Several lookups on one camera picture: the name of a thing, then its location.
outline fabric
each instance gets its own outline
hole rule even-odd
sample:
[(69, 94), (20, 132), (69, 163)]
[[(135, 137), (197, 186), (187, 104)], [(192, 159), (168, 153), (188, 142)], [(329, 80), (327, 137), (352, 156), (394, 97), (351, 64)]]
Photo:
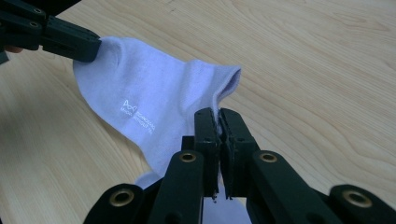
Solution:
[[(139, 176), (134, 182), (142, 189), (155, 183), (161, 177), (153, 172)], [(203, 224), (248, 224), (251, 223), (247, 209), (237, 199), (226, 200), (224, 186), (219, 185), (216, 202), (212, 198), (204, 198)]]
[(163, 176), (193, 115), (232, 93), (240, 67), (182, 62), (134, 38), (105, 37), (92, 63), (74, 61), (78, 87), (91, 109), (143, 151)]

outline metal screw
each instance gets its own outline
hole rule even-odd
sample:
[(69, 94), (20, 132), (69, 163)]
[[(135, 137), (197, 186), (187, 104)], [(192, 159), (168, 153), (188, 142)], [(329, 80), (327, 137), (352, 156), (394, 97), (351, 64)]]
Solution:
[(110, 196), (110, 204), (122, 207), (134, 199), (134, 193), (130, 189), (119, 189)]
[(352, 203), (353, 205), (356, 205), (358, 207), (368, 208), (373, 205), (373, 202), (367, 196), (356, 190), (344, 190), (343, 197), (349, 203)]
[(31, 26), (33, 26), (33, 27), (38, 27), (38, 24), (37, 24), (36, 22), (34, 22), (34, 21), (31, 21), (29, 24), (30, 24)]
[(262, 159), (262, 161), (266, 161), (266, 162), (276, 162), (277, 161), (277, 157), (271, 153), (262, 153), (260, 154), (260, 159)]
[(184, 162), (192, 162), (197, 159), (197, 157), (194, 154), (188, 152), (181, 154), (179, 158)]

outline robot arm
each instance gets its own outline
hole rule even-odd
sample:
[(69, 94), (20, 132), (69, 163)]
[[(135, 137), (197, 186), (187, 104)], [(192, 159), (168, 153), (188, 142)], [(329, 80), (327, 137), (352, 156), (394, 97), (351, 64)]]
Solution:
[(101, 41), (94, 32), (54, 16), (74, 5), (76, 0), (47, 4), (46, 0), (0, 0), (0, 46), (43, 50), (81, 62), (92, 62)]

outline table surface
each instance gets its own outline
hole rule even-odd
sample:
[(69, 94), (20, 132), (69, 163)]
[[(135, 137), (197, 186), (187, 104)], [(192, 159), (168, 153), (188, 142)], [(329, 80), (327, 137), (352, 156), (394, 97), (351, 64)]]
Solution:
[[(396, 207), (394, 0), (83, 0), (60, 18), (181, 60), (240, 64), (239, 112), (261, 149), (314, 189), (349, 183)], [(149, 170), (81, 97), (72, 61), (0, 65), (0, 217), (81, 223), (102, 193)]]

